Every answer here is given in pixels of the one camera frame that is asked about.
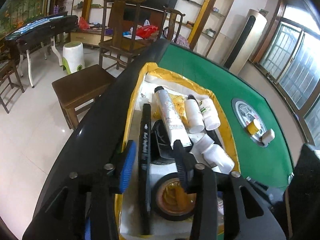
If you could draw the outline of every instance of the green and white stool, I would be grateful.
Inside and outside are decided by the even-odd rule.
[[[62,64],[67,69],[68,74],[85,68],[82,42],[72,41],[66,43],[63,46],[62,53]]]

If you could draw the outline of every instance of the metal screw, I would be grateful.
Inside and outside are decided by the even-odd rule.
[[[112,163],[107,163],[107,164],[105,164],[105,165],[103,166],[103,168],[104,168],[105,170],[107,170],[107,171],[111,171],[111,170],[114,169],[114,166],[113,166]]]
[[[202,163],[197,163],[197,164],[195,165],[195,168],[196,168],[197,170],[204,170],[204,165],[203,165]]]
[[[241,176],[239,171],[232,171],[231,175],[232,175],[232,177],[235,177],[235,178],[239,178]]]
[[[78,173],[76,173],[75,171],[70,172],[69,177],[70,179],[75,179],[76,177],[78,177]]]

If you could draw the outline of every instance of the yellow cylinder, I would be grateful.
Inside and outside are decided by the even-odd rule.
[[[257,119],[253,119],[253,121],[247,125],[247,130],[251,135],[254,135],[261,130],[260,122]]]

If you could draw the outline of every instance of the floral wall mural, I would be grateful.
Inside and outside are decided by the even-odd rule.
[[[0,40],[29,22],[42,17],[43,0],[6,0],[0,9]]]

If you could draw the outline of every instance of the drawer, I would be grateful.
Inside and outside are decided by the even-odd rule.
[[[83,44],[99,46],[101,36],[99,34],[94,34],[94,33],[71,32],[70,39],[71,39],[71,41],[80,41]],[[112,39],[112,37],[104,36],[105,41],[111,40],[111,39]]]

